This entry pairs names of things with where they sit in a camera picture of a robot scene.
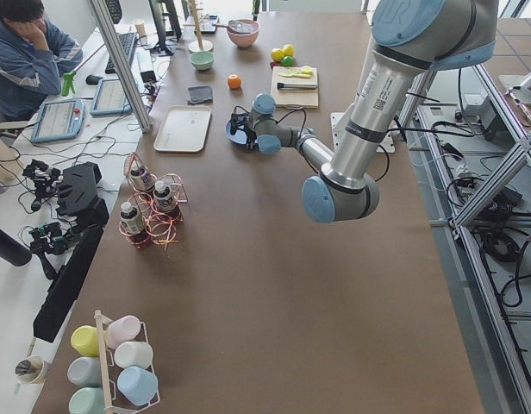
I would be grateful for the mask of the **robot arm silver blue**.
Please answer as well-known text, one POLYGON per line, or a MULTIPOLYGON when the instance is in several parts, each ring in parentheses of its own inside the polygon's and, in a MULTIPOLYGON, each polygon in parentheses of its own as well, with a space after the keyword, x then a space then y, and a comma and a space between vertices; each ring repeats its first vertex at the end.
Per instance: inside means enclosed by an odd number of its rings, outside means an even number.
POLYGON ((370 71, 348 107, 339 144, 330 150, 305 127, 276 121, 272 95, 259 94, 246 114, 232 113, 229 133, 242 132, 263 154, 295 148, 317 170, 305 180, 303 206, 318 223, 369 216, 379 191, 366 172, 405 95, 419 74, 475 66, 494 51, 496 1, 382 1, 372 17, 365 57, 370 71))

